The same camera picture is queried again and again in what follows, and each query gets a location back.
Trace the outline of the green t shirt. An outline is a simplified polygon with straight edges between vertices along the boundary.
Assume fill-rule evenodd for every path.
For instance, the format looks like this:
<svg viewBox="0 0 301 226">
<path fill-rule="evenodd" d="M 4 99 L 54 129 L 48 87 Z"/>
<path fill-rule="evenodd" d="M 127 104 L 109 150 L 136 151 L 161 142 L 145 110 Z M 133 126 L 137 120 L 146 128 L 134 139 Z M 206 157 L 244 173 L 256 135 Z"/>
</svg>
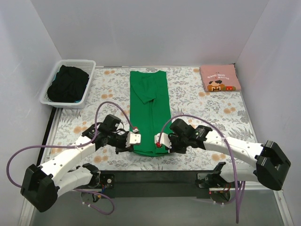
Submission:
<svg viewBox="0 0 301 226">
<path fill-rule="evenodd" d="M 171 118 L 166 72 L 130 72 L 130 121 L 141 134 L 141 143 L 134 147 L 134 153 L 158 157 L 168 154 L 165 148 L 158 148 L 155 135 L 161 132 Z"/>
</svg>

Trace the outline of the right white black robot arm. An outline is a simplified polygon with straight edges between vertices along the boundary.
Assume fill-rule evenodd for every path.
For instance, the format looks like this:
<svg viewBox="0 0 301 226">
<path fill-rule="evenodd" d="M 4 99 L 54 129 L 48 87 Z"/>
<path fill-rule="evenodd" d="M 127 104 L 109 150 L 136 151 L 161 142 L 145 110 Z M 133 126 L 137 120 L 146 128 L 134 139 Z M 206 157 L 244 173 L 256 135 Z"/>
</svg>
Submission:
<svg viewBox="0 0 301 226">
<path fill-rule="evenodd" d="M 246 142 L 232 137 L 222 137 L 216 130 L 207 126 L 193 128 L 182 119 L 170 125 L 170 152 L 185 153 L 187 147 L 233 155 L 243 161 L 242 167 L 222 166 L 213 174 L 213 183 L 218 187 L 234 181 L 259 182 L 263 186 L 279 191 L 282 189 L 291 162 L 280 146 L 268 140 L 265 144 Z"/>
</svg>

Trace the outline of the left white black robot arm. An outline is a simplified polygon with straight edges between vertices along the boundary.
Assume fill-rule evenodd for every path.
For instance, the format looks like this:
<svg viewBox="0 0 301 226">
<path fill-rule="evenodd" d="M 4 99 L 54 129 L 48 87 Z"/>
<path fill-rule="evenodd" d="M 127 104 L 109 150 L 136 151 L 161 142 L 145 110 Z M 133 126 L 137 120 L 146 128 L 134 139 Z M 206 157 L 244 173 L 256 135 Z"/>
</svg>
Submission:
<svg viewBox="0 0 301 226">
<path fill-rule="evenodd" d="M 106 187 L 94 165 L 78 163 L 99 148 L 110 145 L 117 152 L 131 152 L 134 145 L 141 141 L 137 127 L 132 131 L 119 134 L 120 118 L 109 114 L 103 122 L 91 125 L 74 142 L 73 148 L 66 149 L 53 159 L 36 166 L 32 164 L 26 169 L 21 195 L 39 212 L 50 209 L 62 194 L 78 187 Z"/>
</svg>

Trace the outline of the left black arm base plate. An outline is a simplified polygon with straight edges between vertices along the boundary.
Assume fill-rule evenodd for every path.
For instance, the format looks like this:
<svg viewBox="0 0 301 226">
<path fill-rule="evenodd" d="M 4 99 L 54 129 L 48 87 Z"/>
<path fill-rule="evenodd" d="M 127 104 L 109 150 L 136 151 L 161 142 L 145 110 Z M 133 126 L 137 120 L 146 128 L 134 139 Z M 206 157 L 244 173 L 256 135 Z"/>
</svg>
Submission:
<svg viewBox="0 0 301 226">
<path fill-rule="evenodd" d="M 89 184 L 79 186 L 78 189 L 113 189 L 115 184 L 114 174 L 100 174 L 99 176 L 93 177 Z"/>
</svg>

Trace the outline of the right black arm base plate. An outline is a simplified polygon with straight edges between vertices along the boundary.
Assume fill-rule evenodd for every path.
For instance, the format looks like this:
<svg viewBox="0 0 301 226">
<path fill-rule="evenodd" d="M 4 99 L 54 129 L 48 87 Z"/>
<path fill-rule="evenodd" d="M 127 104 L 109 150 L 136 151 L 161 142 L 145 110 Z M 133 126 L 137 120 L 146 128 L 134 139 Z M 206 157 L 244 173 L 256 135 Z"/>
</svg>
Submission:
<svg viewBox="0 0 301 226">
<path fill-rule="evenodd" d="M 227 182 L 219 174 L 198 173 L 196 185 L 199 188 L 235 188 L 235 182 L 232 179 Z"/>
</svg>

